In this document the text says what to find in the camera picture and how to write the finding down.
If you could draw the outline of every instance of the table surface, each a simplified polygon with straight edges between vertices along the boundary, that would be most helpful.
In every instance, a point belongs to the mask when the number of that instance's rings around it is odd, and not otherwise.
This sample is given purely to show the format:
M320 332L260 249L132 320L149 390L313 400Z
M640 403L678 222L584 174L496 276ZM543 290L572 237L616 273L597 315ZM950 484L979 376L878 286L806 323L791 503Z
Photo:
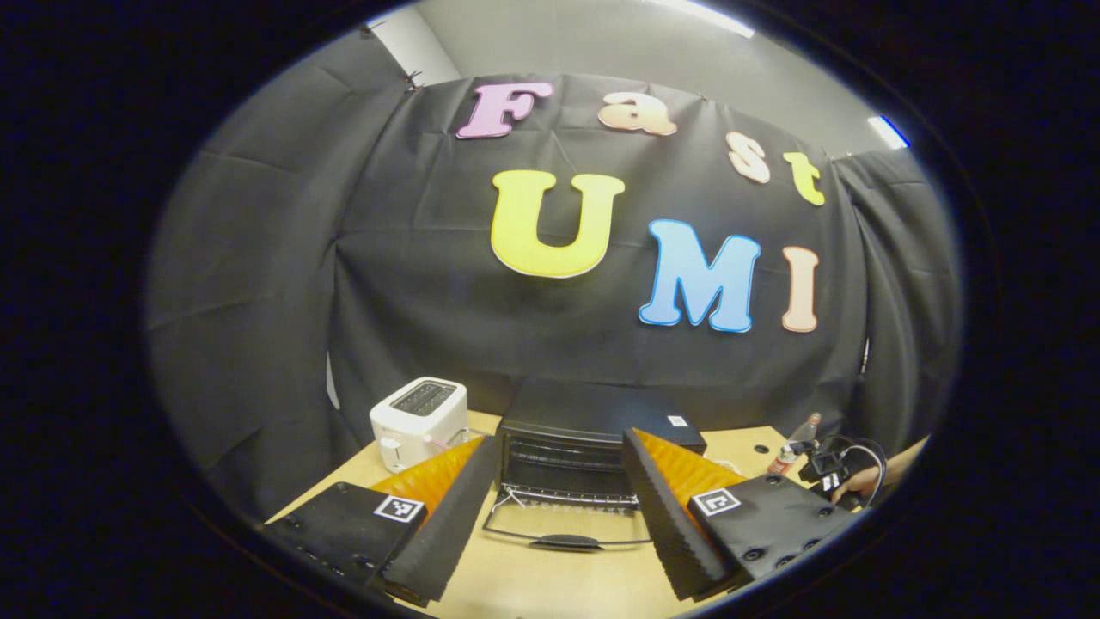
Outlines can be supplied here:
M493 434L499 422L497 416L470 411L470 428L473 430ZM706 440L705 457L715 462L726 461L748 478L763 475L783 443L783 436L769 427L702 434ZM767 446L768 453L757 453L754 450L756 445ZM805 456L801 456L788 471L788 477L809 486L798 478L798 471L804 462ZM369 487L389 475L382 466L377 444L371 443L268 522L283 518L338 482ZM608 545L604 546L607 549L604 552L594 554L571 553L532 549L522 540L483 531L481 526L496 496L494 484L442 599L429 603L427 609L406 606L442 619L666 618L710 601L678 600L651 543ZM624 529L634 529L646 535L640 515L630 520L626 516L606 513L513 508L507 513L498 509L493 516L494 529L521 526L524 531L528 527L553 530L559 524L568 524L569 528L561 532L587 534L596 539L610 539L601 538L601 534L622 533Z

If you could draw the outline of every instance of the plastic bottle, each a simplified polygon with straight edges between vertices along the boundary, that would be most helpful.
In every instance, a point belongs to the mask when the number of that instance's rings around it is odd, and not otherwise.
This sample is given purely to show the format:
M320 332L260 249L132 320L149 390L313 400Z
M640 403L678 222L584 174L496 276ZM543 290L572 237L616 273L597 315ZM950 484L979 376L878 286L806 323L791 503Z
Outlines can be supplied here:
M803 441L813 441L814 436L817 435L817 424L822 422L821 413L813 413L805 423L799 427L791 436L787 439L783 446L779 450L779 455L772 461L771 466L768 467L768 473L778 473L779 475L787 475L787 471L791 468L794 461L799 460L799 456L794 455L791 451L791 443L801 443Z

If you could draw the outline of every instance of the ceiling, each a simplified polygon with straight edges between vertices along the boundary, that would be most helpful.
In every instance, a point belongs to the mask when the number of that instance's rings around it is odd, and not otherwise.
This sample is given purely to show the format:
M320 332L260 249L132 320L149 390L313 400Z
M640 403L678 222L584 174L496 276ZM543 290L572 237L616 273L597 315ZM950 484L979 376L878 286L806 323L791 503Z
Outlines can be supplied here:
M867 122L878 112L833 76L767 33L746 38L668 0L426 0L397 13L381 18L380 38L429 84L516 71L625 77L700 92L832 156L888 147Z

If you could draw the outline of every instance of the yellow letter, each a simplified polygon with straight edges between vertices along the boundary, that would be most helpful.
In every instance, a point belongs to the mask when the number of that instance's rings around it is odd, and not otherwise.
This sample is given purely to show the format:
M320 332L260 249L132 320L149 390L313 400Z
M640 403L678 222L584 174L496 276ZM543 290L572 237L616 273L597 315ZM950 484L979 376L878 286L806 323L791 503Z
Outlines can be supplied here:
M817 329L814 317L814 267L817 254L801 246L784 246L783 257L791 264L791 303L783 314L783 329L809 333Z
M493 177L501 190L490 241L509 268L540 277L573 277L592 269L607 253L612 234L612 201L626 190L623 180L600 174L573 176L581 190L581 223L576 239L565 246L539 240L542 192L557 179L549 172L509 169Z
M763 161L763 148L756 140L730 131L726 133L726 143L729 144L729 162L741 176L761 184L771 179L771 170Z
M604 97L604 102L613 104L605 106L597 115L600 122L612 129L642 129L656 135L676 132L676 125L669 121L669 108L660 99L641 92L612 92Z
M814 187L814 178L821 178L822 173L810 163L810 158L803 153L783 153L783 158L791 164L794 186L799 189L799 194L810 203L816 206L825 203L825 194Z

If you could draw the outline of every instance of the blue letter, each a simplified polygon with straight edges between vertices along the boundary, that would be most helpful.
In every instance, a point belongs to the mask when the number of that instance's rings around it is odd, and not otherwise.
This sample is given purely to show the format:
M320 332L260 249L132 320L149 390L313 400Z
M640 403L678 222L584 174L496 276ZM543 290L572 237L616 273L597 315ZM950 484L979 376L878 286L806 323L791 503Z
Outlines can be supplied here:
M721 332L749 331L752 327L749 289L760 243L745 236L727 236L707 266L691 224L656 219L649 223L649 233L657 237L657 278L652 298L638 312L641 322L663 327L679 323L680 309L675 302L679 288L683 290L692 325L703 322L707 308L721 294L718 308L711 314L711 327Z

